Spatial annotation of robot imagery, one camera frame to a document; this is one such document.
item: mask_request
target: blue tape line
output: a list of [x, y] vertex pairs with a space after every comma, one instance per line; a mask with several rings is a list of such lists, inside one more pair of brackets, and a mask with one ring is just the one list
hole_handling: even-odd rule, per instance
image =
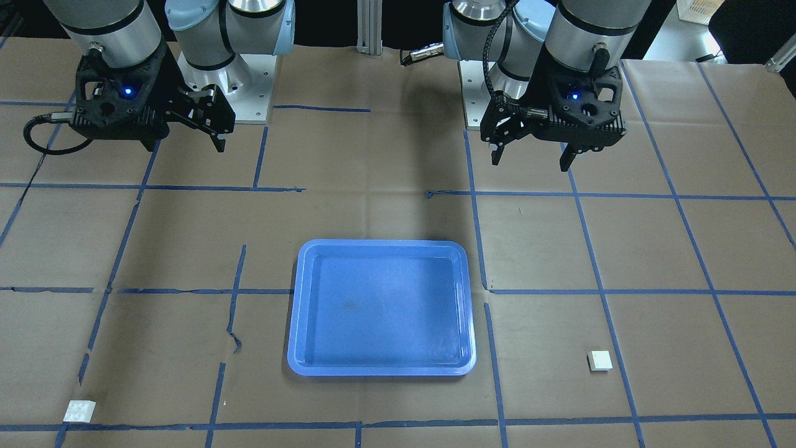
[[577, 419], [507, 419], [508, 426], [551, 426], [551, 425], [607, 425], [632, 423], [633, 417], [584, 417]]
[[34, 183], [31, 188], [79, 188], [85, 190], [138, 190], [140, 185], [102, 183]]
[[757, 414], [708, 414], [708, 415], [647, 415], [641, 417], [643, 423], [653, 422], [726, 422], [739, 420], [760, 420]]
[[246, 245], [240, 249], [240, 258], [238, 259], [238, 267], [235, 271], [235, 281], [232, 284], [232, 299], [229, 301], [229, 323], [227, 324], [227, 333], [235, 340], [235, 351], [237, 353], [243, 344], [238, 339], [238, 336], [232, 331], [232, 325], [235, 323], [235, 310], [238, 305], [238, 288], [240, 287], [240, 275], [244, 270], [244, 261], [246, 260]]
[[[769, 420], [796, 420], [795, 413], [766, 414]], [[704, 415], [643, 415], [642, 423], [652, 422], [723, 422], [759, 420], [757, 414], [704, 414]], [[603, 425], [632, 423], [632, 417], [586, 417], [575, 419], [506, 419], [506, 426], [549, 426], [549, 425]], [[376, 423], [361, 422], [240, 422], [217, 423], [175, 423], [171, 425], [136, 426], [102, 425], [98, 423], [69, 423], [70, 431], [127, 431], [127, 430], [308, 430], [308, 429], [356, 429], [363, 428], [420, 428], [456, 426], [498, 426], [495, 419], [479, 420], [428, 420], [428, 421], [387, 421]], [[0, 432], [56, 432], [61, 424], [0, 425]]]
[[54, 108], [67, 108], [70, 103], [51, 103], [45, 101], [0, 101], [2, 106], [51, 106]]
[[0, 432], [54, 432], [59, 430], [56, 425], [0, 425]]
[[[600, 294], [599, 289], [489, 289], [492, 294], [500, 295], [591, 295]], [[660, 294], [713, 294], [720, 296], [781, 296], [794, 297], [796, 291], [762, 291], [762, 290], [737, 290], [737, 289], [604, 289], [606, 295], [660, 295]]]
[[473, 221], [475, 224], [475, 245], [478, 247], [478, 268], [481, 270], [481, 284], [486, 287], [486, 264], [484, 262], [484, 245], [481, 240], [481, 222], [478, 219], [478, 200], [475, 198], [475, 174], [473, 170], [473, 156], [470, 153], [470, 137], [464, 130], [464, 149], [467, 154], [467, 174], [470, 176], [470, 200], [473, 204]]
[[362, 422], [354, 424], [353, 448], [362, 448]]
[[495, 419], [476, 419], [476, 420], [394, 420], [388, 422], [365, 423], [364, 428], [440, 428], [453, 426], [499, 426]]
[[77, 372], [77, 383], [83, 385], [83, 378], [86, 376], [86, 369], [88, 369], [88, 353], [83, 354], [83, 362], [80, 363], [80, 370]]
[[[531, 196], [531, 197], [560, 197], [572, 198], [573, 193], [567, 191], [475, 191], [476, 196]], [[426, 198], [434, 195], [472, 195], [471, 191], [457, 190], [429, 190]], [[656, 195], [647, 193], [579, 193], [581, 198], [638, 198], [638, 199], [709, 199], [716, 201], [767, 201], [767, 196], [739, 196], [739, 195]], [[796, 201], [792, 196], [771, 197], [778, 201]]]
[[149, 185], [147, 190], [183, 190], [183, 191], [270, 191], [272, 193], [305, 191], [306, 188], [277, 188], [277, 187], [211, 187], [211, 186], [186, 186], [186, 185]]
[[184, 431], [207, 430], [207, 423], [176, 423], [161, 426], [100, 425], [91, 423], [69, 423], [69, 431]]
[[55, 436], [55, 448], [61, 448], [64, 445], [64, 440], [66, 439], [66, 431], [69, 430], [69, 424], [66, 422], [61, 423], [60, 428], [58, 429], [58, 434]]
[[738, 135], [738, 132], [736, 131], [736, 127], [732, 124], [732, 120], [730, 120], [730, 116], [727, 115], [727, 111], [724, 110], [724, 106], [721, 104], [719, 96], [716, 95], [716, 90], [713, 89], [713, 85], [710, 83], [708, 75], [704, 72], [704, 69], [702, 69], [701, 65], [697, 64], [696, 66], [699, 69], [699, 73], [702, 75], [702, 79], [704, 79], [705, 84], [708, 85], [708, 89], [710, 90], [711, 95], [713, 95], [713, 99], [716, 100], [716, 104], [719, 106], [721, 115], [723, 115], [724, 119], [727, 121], [727, 125], [730, 127], [730, 131], [732, 131], [732, 135], [736, 138], [736, 142], [738, 142], [738, 146], [741, 148], [743, 157], [746, 159], [747, 163], [749, 164], [751, 172], [754, 173], [755, 179], [757, 179], [757, 183], [760, 184], [760, 189], [763, 190], [763, 194], [766, 195], [766, 199], [768, 200], [771, 209], [774, 211], [774, 215], [776, 215], [777, 220], [779, 221], [779, 225], [782, 226], [783, 230], [785, 230], [785, 235], [788, 237], [790, 245], [793, 246], [794, 249], [796, 249], [796, 242], [794, 241], [793, 235], [790, 234], [790, 230], [788, 230], [788, 226], [785, 224], [785, 220], [782, 219], [782, 215], [779, 213], [777, 206], [774, 204], [774, 201], [771, 199], [771, 195], [768, 193], [768, 189], [766, 188], [765, 184], [763, 184], [763, 179], [760, 177], [760, 174], [757, 172], [755, 164], [751, 161], [749, 152], [747, 151], [746, 147], [743, 145], [743, 142], [741, 141], [741, 138]]
[[0, 286], [0, 291], [14, 291], [15, 293], [62, 293], [62, 294], [90, 294], [93, 288], [34, 288], [29, 286]]
[[497, 401], [497, 425], [500, 427], [500, 439], [502, 448], [509, 448], [509, 435], [505, 428], [505, 414], [503, 411], [503, 391], [500, 386], [500, 371], [498, 370], [498, 350], [495, 347], [495, 335], [492, 328], [492, 311], [490, 304], [484, 304], [486, 313], [486, 333], [490, 339], [490, 356], [492, 358], [492, 378], [495, 383], [495, 400]]
[[238, 288], [240, 294], [259, 294], [264, 296], [289, 296], [293, 289], [257, 289], [257, 288]]
[[169, 289], [169, 288], [125, 288], [117, 294], [232, 294], [231, 289]]
[[217, 423], [213, 430], [348, 430], [354, 427], [354, 422], [253, 422]]
[[[565, 146], [561, 144], [561, 151], [564, 152]], [[636, 437], [638, 438], [638, 446], [639, 448], [645, 448], [646, 444], [644, 443], [644, 434], [642, 433], [642, 425], [641, 422], [638, 420], [638, 411], [636, 410], [636, 403], [633, 399], [633, 391], [630, 388], [630, 380], [627, 377], [627, 370], [625, 369], [625, 362], [622, 358], [622, 350], [619, 347], [619, 338], [616, 336], [616, 329], [614, 327], [614, 319], [611, 317], [611, 308], [608, 306], [608, 298], [605, 294], [605, 290], [603, 287], [603, 278], [599, 273], [599, 267], [597, 266], [597, 257], [595, 256], [594, 246], [591, 244], [591, 236], [589, 234], [589, 228], [586, 224], [586, 214], [583, 212], [583, 204], [580, 201], [580, 195], [578, 195], [578, 187], [575, 182], [575, 176], [572, 174], [572, 171], [568, 171], [569, 175], [569, 183], [572, 185], [572, 193], [575, 195], [575, 205], [578, 208], [578, 216], [580, 217], [580, 225], [583, 227], [583, 237], [586, 239], [586, 247], [589, 252], [589, 258], [591, 259], [591, 267], [594, 270], [595, 280], [597, 281], [597, 288], [600, 291], [600, 301], [603, 303], [603, 311], [605, 312], [605, 318], [608, 323], [608, 331], [611, 333], [611, 342], [614, 345], [614, 354], [616, 355], [616, 362], [619, 364], [619, 372], [622, 374], [622, 383], [625, 386], [625, 393], [627, 394], [627, 402], [630, 406], [630, 416], [633, 417], [633, 426], [636, 430]]]
[[630, 94], [633, 96], [636, 105], [638, 106], [639, 114], [641, 115], [642, 120], [644, 121], [644, 126], [647, 130], [647, 133], [650, 135], [650, 140], [652, 141], [653, 149], [655, 150], [655, 155], [657, 156], [658, 162], [661, 164], [661, 168], [663, 169], [664, 176], [666, 177], [666, 182], [669, 184], [669, 189], [672, 191], [672, 195], [675, 196], [674, 202], [677, 204], [677, 210], [680, 212], [680, 217], [682, 218], [683, 225], [685, 226], [685, 231], [689, 235], [689, 240], [691, 241], [691, 245], [693, 246], [694, 253], [696, 254], [696, 259], [699, 261], [700, 267], [702, 268], [702, 273], [704, 274], [705, 280], [708, 282], [708, 287], [710, 288], [713, 296], [713, 303], [716, 305], [716, 311], [719, 313], [719, 318], [721, 319], [721, 324], [724, 326], [724, 331], [727, 333], [727, 338], [730, 341], [730, 345], [732, 346], [732, 351], [736, 355], [736, 360], [738, 361], [738, 367], [743, 374], [743, 380], [746, 381], [747, 387], [749, 389], [749, 394], [752, 397], [752, 401], [755, 403], [755, 409], [757, 409], [757, 413], [759, 415], [760, 421], [763, 423], [763, 429], [766, 431], [766, 435], [768, 436], [768, 441], [771, 443], [771, 448], [776, 448], [777, 443], [774, 440], [774, 435], [771, 432], [771, 427], [768, 424], [766, 419], [766, 415], [763, 412], [763, 406], [760, 404], [760, 399], [757, 396], [757, 392], [755, 391], [755, 387], [751, 383], [751, 379], [749, 378], [749, 372], [746, 369], [746, 365], [743, 362], [743, 358], [741, 357], [741, 353], [738, 349], [738, 345], [736, 344], [736, 339], [732, 335], [732, 331], [730, 330], [730, 325], [727, 321], [727, 317], [724, 315], [724, 309], [721, 306], [721, 302], [719, 301], [719, 296], [716, 293], [716, 287], [713, 284], [713, 280], [710, 277], [710, 272], [708, 272], [708, 267], [704, 262], [702, 257], [702, 252], [697, 245], [697, 240], [694, 237], [694, 234], [691, 229], [691, 225], [689, 224], [688, 218], [685, 216], [685, 210], [683, 209], [682, 203], [680, 199], [677, 197], [677, 190], [674, 188], [674, 182], [672, 181], [671, 176], [669, 175], [669, 169], [666, 167], [665, 162], [663, 161], [663, 156], [661, 155], [661, 151], [658, 148], [657, 141], [655, 139], [655, 135], [652, 132], [652, 128], [650, 127], [650, 122], [646, 118], [646, 114], [644, 113], [644, 109], [641, 106], [641, 103], [638, 100], [638, 95], [636, 94], [635, 88], [633, 83], [630, 81], [630, 78], [627, 76], [627, 70], [625, 67], [624, 62], [622, 63], [622, 72], [627, 79], [627, 86], [630, 88]]
[[105, 312], [105, 307], [107, 306], [107, 299], [111, 295], [111, 291], [113, 288], [113, 281], [116, 279], [116, 273], [119, 271], [119, 265], [122, 263], [122, 256], [124, 255], [124, 249], [127, 247], [127, 240], [130, 238], [130, 233], [133, 230], [133, 222], [135, 222], [135, 217], [139, 213], [139, 207], [141, 206], [141, 198], [143, 197], [144, 190], [146, 189], [146, 182], [149, 180], [150, 173], [152, 172], [154, 160], [158, 156], [158, 149], [160, 149], [160, 141], [158, 141], [154, 145], [152, 156], [150, 157], [149, 164], [146, 166], [146, 172], [144, 173], [143, 180], [141, 181], [139, 193], [135, 199], [136, 201], [135, 205], [133, 205], [133, 210], [130, 212], [130, 218], [127, 219], [127, 227], [124, 230], [122, 241], [119, 243], [119, 250], [116, 252], [116, 259], [113, 262], [113, 268], [111, 268], [111, 275], [107, 279], [107, 286], [105, 287], [105, 293], [103, 294], [102, 301], [99, 303], [99, 309], [97, 310], [97, 317], [94, 320], [94, 327], [92, 328], [92, 334], [88, 338], [89, 352], [94, 349], [94, 343], [96, 342], [97, 333], [99, 333], [100, 330], [100, 321], [102, 320], [102, 315]]
[[14, 211], [11, 212], [11, 216], [8, 217], [8, 221], [6, 222], [6, 226], [3, 227], [2, 233], [0, 234], [0, 247], [2, 247], [3, 243], [6, 241], [8, 237], [8, 233], [11, 231], [11, 226], [14, 225], [14, 221], [17, 220], [17, 215], [19, 214], [19, 210], [22, 209], [22, 203], [25, 201], [25, 197], [28, 195], [28, 191], [30, 191], [30, 184], [33, 183], [33, 179], [36, 178], [36, 174], [38, 174], [39, 170], [41, 169], [41, 165], [45, 161], [46, 155], [42, 154], [39, 158], [39, 162], [36, 165], [36, 169], [33, 170], [33, 175], [30, 176], [30, 181], [28, 181], [27, 187], [22, 191], [22, 195], [17, 200], [17, 205], [14, 206]]
[[[9, 182], [0, 183], [0, 187], [26, 187], [27, 184]], [[80, 188], [85, 190], [138, 190], [141, 186], [130, 184], [110, 183], [33, 183], [31, 188]], [[306, 188], [301, 187], [213, 187], [205, 185], [147, 185], [145, 190], [175, 190], [175, 191], [263, 191], [272, 193], [298, 192]]]
[[226, 363], [218, 365], [218, 378], [216, 379], [216, 392], [213, 394], [213, 408], [210, 411], [210, 422], [207, 430], [207, 439], [205, 439], [205, 448], [213, 446], [213, 431], [216, 426], [216, 418], [218, 417], [218, 403], [221, 401], [221, 388], [224, 386], [224, 371], [227, 368]]
[[125, 288], [117, 289], [118, 294], [251, 294], [262, 296], [290, 295], [293, 289], [257, 289], [257, 288], [238, 288], [238, 289], [171, 289], [171, 288]]
[[300, 104], [282, 104], [274, 106], [274, 109], [304, 109], [309, 111], [327, 111], [327, 112], [363, 112], [370, 113], [370, 109], [359, 108], [323, 108], [319, 106], [302, 106]]
[[263, 158], [265, 157], [265, 144], [268, 140], [268, 126], [263, 128], [263, 138], [259, 142], [259, 155], [257, 156], [257, 168], [254, 170], [254, 182], [252, 188], [257, 188], [259, 183], [259, 173], [263, 169]]

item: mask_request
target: white block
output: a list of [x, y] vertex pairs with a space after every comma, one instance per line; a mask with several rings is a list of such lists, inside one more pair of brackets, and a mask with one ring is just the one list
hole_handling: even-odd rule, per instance
[[65, 422], [90, 423], [96, 403], [88, 400], [72, 400], [66, 407]]
[[614, 364], [611, 363], [611, 354], [609, 352], [589, 352], [588, 359], [591, 371], [609, 371], [614, 368]]

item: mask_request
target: silver cylinder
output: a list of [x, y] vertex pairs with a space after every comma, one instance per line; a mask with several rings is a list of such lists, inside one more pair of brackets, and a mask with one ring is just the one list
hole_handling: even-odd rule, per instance
[[[489, 54], [490, 61], [496, 61], [500, 57], [500, 53], [503, 49], [503, 40], [505, 39], [507, 20], [504, 20], [503, 23], [500, 24], [500, 28], [497, 29], [494, 39], [492, 40]], [[452, 14], [451, 26], [453, 28], [452, 35], [455, 38], [455, 44], [458, 48], [458, 58], [462, 61], [480, 61], [484, 53], [486, 35], [489, 34], [492, 25], [474, 25], [464, 22], [457, 17], [456, 14]]]
[[283, 2], [284, 0], [229, 0], [229, 5], [241, 12], [260, 14], [273, 10]]
[[[509, 51], [500, 65], [503, 70], [515, 77], [530, 78], [533, 75], [533, 68], [536, 66], [539, 53], [542, 50], [543, 40], [537, 40], [523, 28], [516, 14], [510, 16], [509, 20], [514, 20], [513, 31]], [[492, 45], [502, 47], [502, 42], [495, 42]]]
[[611, 55], [608, 67], [613, 67], [619, 63], [622, 52], [625, 51], [632, 37], [632, 29], [626, 34], [618, 36], [591, 33], [572, 24], [560, 10], [557, 10], [544, 45], [550, 55], [562, 65], [580, 72], [587, 72], [594, 60], [595, 45], [605, 44]]
[[453, 0], [453, 9], [466, 18], [488, 21], [498, 18], [505, 9], [505, 0]]
[[44, 3], [61, 25], [95, 29], [121, 22], [144, 0], [44, 0]]
[[504, 95], [514, 100], [519, 100], [525, 95], [528, 89], [528, 81], [521, 81], [505, 74], [497, 64], [490, 69], [490, 79], [495, 92], [503, 92]]
[[636, 26], [652, 0], [560, 0], [573, 16], [593, 26], [625, 29]]
[[[105, 3], [103, 8], [112, 9], [113, 6]], [[130, 67], [147, 59], [162, 40], [160, 27], [145, 2], [138, 16], [121, 29], [106, 33], [95, 33], [102, 32], [102, 28], [77, 29], [65, 26], [64, 29], [83, 54], [88, 54], [93, 42], [100, 43], [104, 48], [103, 60], [114, 69]]]
[[[285, 14], [294, 14], [292, 7], [286, 7], [284, 0], [262, 15], [241, 14], [230, 2], [226, 11], [229, 43], [236, 53], [275, 54], [279, 32], [285, 22]], [[292, 26], [293, 18], [287, 18]]]
[[252, 86], [252, 71], [240, 55], [236, 55], [231, 63], [217, 70], [196, 69], [187, 64], [183, 65], [182, 61], [180, 59], [180, 70], [186, 84], [191, 88], [199, 89], [215, 84], [221, 87], [228, 100], [233, 101], [239, 96], [245, 96]]
[[[225, 8], [226, 5], [222, 4], [219, 7]], [[182, 48], [182, 54], [191, 65], [197, 68], [217, 69], [232, 60], [234, 53], [224, 45], [218, 23], [218, 8], [216, 8], [196, 25], [174, 31], [174, 36]]]

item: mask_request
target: blue tray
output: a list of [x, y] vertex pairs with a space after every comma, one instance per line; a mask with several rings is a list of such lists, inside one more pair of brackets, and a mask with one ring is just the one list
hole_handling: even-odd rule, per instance
[[472, 370], [470, 275], [458, 244], [313, 240], [298, 259], [287, 362], [299, 375]]

